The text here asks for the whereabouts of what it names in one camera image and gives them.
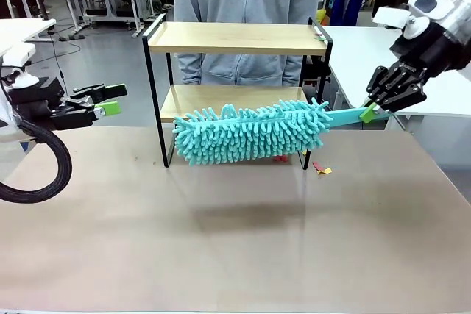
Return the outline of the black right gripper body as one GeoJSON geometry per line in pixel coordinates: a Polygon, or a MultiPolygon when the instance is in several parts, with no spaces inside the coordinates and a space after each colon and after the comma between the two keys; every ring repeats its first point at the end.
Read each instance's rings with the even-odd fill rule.
{"type": "Polygon", "coordinates": [[[398,60],[414,69],[414,75],[427,82],[442,72],[460,69],[460,42],[439,24],[429,23],[427,29],[413,39],[406,31],[392,44],[390,51],[398,60]]]}

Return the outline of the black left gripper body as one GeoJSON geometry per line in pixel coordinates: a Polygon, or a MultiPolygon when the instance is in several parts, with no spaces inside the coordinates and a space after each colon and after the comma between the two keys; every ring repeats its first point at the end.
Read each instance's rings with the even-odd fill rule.
{"type": "Polygon", "coordinates": [[[37,84],[8,91],[22,118],[49,130],[69,130],[92,125],[92,110],[65,100],[58,78],[40,77],[37,84]]]}

